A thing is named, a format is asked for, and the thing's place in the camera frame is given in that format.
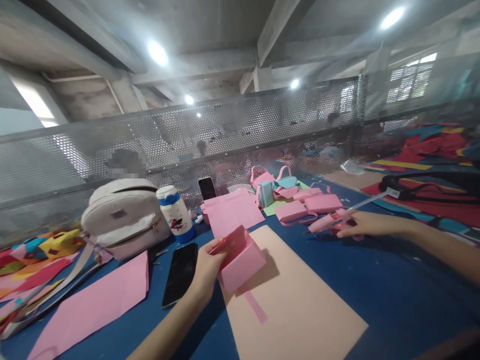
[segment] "pink hot glue gun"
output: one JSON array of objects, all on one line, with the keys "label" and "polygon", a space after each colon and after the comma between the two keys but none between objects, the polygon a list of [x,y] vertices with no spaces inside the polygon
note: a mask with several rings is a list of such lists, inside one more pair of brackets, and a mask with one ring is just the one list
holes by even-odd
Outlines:
[{"label": "pink hot glue gun", "polygon": [[[363,205],[371,203],[374,200],[383,198],[385,195],[388,195],[389,193],[390,193],[389,191],[382,192],[378,195],[368,198],[365,201],[359,202],[358,204],[348,209],[339,208],[334,213],[327,214],[324,217],[319,218],[317,221],[315,221],[312,225],[308,227],[308,231],[305,232],[304,234],[321,233],[322,231],[325,231],[328,229],[331,229],[332,233],[336,234],[340,230],[351,228],[352,225],[348,223],[349,220],[353,220],[349,215],[350,212],[362,207]],[[364,239],[364,236],[363,235],[353,236],[353,239],[356,241],[361,241]]]}]

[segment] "phone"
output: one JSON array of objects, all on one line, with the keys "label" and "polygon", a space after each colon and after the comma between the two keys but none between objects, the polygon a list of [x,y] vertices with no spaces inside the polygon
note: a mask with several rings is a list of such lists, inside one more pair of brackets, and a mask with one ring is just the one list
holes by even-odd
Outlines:
[{"label": "phone", "polygon": [[173,252],[161,308],[176,304],[187,292],[195,275],[199,247],[193,242]]},{"label": "phone", "polygon": [[205,177],[198,180],[198,185],[200,186],[201,197],[203,200],[217,197],[217,192],[215,191],[214,182],[211,177]]}]

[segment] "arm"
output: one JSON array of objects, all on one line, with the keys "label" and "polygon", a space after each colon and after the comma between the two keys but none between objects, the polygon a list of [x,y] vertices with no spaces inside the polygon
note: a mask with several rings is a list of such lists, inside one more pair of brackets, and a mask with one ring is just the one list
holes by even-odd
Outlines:
[{"label": "arm", "polygon": [[215,278],[227,253],[209,255],[209,252],[220,240],[212,240],[200,248],[195,275],[187,292],[127,360],[167,360],[172,357],[212,297]]},{"label": "arm", "polygon": [[339,238],[354,235],[406,237],[480,286],[480,249],[414,220],[371,212],[356,212],[351,217],[357,225],[340,231]]}]

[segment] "perforated metal panel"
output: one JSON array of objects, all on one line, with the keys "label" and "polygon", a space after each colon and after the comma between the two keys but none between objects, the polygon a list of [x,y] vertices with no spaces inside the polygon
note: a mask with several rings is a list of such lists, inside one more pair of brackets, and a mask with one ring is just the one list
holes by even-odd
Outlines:
[{"label": "perforated metal panel", "polygon": [[0,137],[2,241],[77,220],[93,190],[117,177],[174,184],[193,207],[203,177],[223,194],[256,164],[338,167],[349,134],[329,129],[356,121],[357,95],[350,78]]},{"label": "perforated metal panel", "polygon": [[[213,178],[221,195],[249,183],[253,165],[274,174],[282,165],[321,174],[352,154],[370,160],[398,152],[419,122],[452,121],[456,114],[478,122],[477,102],[438,105],[473,95],[462,84],[474,62],[463,58],[455,76],[445,77],[447,95],[439,90],[440,74],[455,66],[441,60],[414,74],[413,68],[388,70],[2,136],[0,245],[77,221],[94,189],[117,177],[175,185],[193,207],[204,177]],[[428,71],[426,79],[421,74]],[[422,110],[425,105],[438,106]]]}]

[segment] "hand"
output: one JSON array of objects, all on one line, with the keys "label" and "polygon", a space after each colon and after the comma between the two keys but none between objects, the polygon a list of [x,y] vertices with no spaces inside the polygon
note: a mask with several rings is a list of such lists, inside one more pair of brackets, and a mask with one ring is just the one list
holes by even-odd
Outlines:
[{"label": "hand", "polygon": [[212,298],[215,278],[219,273],[220,265],[228,254],[227,249],[216,255],[209,254],[209,252],[212,251],[212,249],[216,247],[221,240],[221,238],[212,240],[198,250],[195,275],[190,287],[188,288],[189,292],[193,292],[199,297],[199,300],[203,301],[205,304],[208,303]]},{"label": "hand", "polygon": [[402,217],[358,211],[350,214],[356,226],[339,231],[339,238],[355,235],[407,235],[418,223]]}]

